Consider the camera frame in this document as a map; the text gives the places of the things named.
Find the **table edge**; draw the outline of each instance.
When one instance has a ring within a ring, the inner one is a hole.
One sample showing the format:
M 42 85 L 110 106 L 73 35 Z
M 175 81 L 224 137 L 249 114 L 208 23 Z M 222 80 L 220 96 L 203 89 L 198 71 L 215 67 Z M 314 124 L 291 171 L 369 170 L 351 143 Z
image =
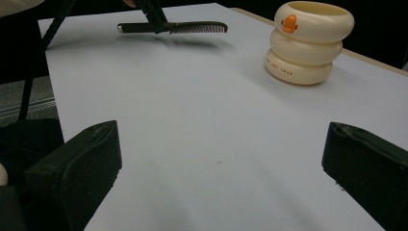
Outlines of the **table edge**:
M 259 21 L 261 21 L 261 22 L 264 22 L 264 23 L 266 23 L 266 24 L 268 24 L 268 25 L 275 26 L 274 21 L 269 20 L 269 19 L 267 19 L 267 18 L 264 18 L 264 17 L 262 17 L 262 16 L 259 16 L 259 15 L 255 14 L 255 13 L 248 12 L 248 11 L 243 10 L 243 9 L 241 9 L 241 8 L 230 8 L 230 9 L 233 10 L 233 11 L 235 11 L 235 12 L 237 12 L 237 13 L 242 13 L 242 14 L 244 14 L 244 15 L 246 15 L 246 16 L 249 16 L 249 17 L 252 17 L 252 18 L 254 18 L 254 19 L 256 19 L 256 20 L 259 20 Z M 355 52 L 350 51 L 350 50 L 347 50 L 347 49 L 343 49 L 342 53 L 343 53 L 344 55 L 349 56 L 349 57 L 352 57 L 352 58 L 358 59 L 358 60 L 360 60 L 360 61 L 366 62 L 366 63 L 368 63 L 368 64 L 373 64 L 373 65 L 382 67 L 382 68 L 384 68 L 384 69 L 390 70 L 390 71 L 392 71 L 392 72 L 394 72 L 394 73 L 401 74 L 401 75 L 404 75 L 404 76 L 408 77 L 408 72 L 405 71 L 405 70 L 403 70 L 403 69 L 398 69 L 398 68 L 396 68 L 396 67 L 394 67 L 394 66 L 381 63 L 381 62 L 379 62 L 379 61 L 377 61 L 377 60 L 374 60 L 374 59 L 371 59 L 371 58 L 369 58 L 369 57 L 360 55 L 360 54 L 358 54 L 358 53 L 355 53 Z

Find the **gray floor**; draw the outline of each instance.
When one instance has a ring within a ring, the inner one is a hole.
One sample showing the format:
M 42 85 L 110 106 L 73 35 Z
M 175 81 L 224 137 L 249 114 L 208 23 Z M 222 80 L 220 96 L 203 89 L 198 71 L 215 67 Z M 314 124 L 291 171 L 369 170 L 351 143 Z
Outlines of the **gray floor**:
M 17 121 L 23 88 L 22 81 L 0 85 L 0 127 Z M 27 118 L 58 118 L 48 76 L 34 80 Z

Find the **cream plastic ring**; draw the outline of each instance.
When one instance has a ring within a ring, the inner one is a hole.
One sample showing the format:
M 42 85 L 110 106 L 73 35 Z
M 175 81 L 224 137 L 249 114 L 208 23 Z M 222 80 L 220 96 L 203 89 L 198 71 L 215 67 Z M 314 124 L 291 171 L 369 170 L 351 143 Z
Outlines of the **cream plastic ring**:
M 329 43 L 346 38 L 354 27 L 353 15 L 340 7 L 309 1 L 282 5 L 274 17 L 285 36 L 310 42 Z
M 268 71 L 275 77 L 298 85 L 318 84 L 330 75 L 332 63 L 325 65 L 292 64 L 279 59 L 271 49 L 265 57 Z
M 275 29 L 269 39 L 273 52 L 296 64 L 321 65 L 334 61 L 343 50 L 341 41 L 333 43 L 312 43 L 288 38 Z

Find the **comb teeth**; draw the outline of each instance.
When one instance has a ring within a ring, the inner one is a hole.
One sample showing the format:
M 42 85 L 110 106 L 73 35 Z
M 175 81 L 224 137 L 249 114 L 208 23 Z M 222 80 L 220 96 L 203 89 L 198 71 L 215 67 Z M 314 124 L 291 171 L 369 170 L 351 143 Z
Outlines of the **comb teeth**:
M 227 33 L 228 26 L 222 22 L 180 22 L 170 29 L 171 34 L 185 33 Z

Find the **white tabletop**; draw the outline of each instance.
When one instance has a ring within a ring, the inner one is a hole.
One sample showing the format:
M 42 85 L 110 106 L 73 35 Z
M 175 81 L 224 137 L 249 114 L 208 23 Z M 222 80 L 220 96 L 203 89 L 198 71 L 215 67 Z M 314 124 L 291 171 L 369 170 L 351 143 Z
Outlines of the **white tabletop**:
M 87 230 L 383 230 L 321 158 L 330 121 L 408 149 L 407 77 L 341 55 L 322 84 L 286 84 L 264 66 L 272 26 L 217 4 L 165 14 L 229 30 L 121 35 L 140 11 L 76 16 L 46 52 L 66 141 L 118 122 L 123 169 Z

